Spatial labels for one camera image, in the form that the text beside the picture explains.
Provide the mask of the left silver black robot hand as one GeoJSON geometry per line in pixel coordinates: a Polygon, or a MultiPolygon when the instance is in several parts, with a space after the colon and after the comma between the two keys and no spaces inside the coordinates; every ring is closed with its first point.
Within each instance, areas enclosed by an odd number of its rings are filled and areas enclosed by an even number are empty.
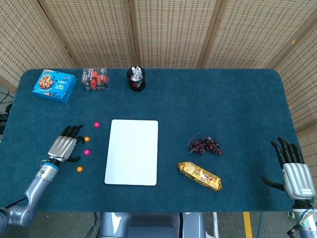
{"type": "Polygon", "coordinates": [[[48,162],[60,167],[61,164],[76,163],[81,157],[72,157],[71,154],[78,143],[85,143],[83,136],[77,136],[83,125],[67,126],[57,137],[48,152],[48,162]]]}

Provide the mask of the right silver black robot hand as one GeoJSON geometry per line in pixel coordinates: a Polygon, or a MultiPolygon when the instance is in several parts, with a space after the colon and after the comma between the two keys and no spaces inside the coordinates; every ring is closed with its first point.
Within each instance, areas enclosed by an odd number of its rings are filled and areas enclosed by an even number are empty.
{"type": "Polygon", "coordinates": [[[283,175],[283,183],[272,182],[266,177],[262,181],[269,187],[286,192],[293,200],[311,200],[316,195],[309,166],[305,163],[302,151],[282,137],[278,143],[272,141],[283,175]]]}

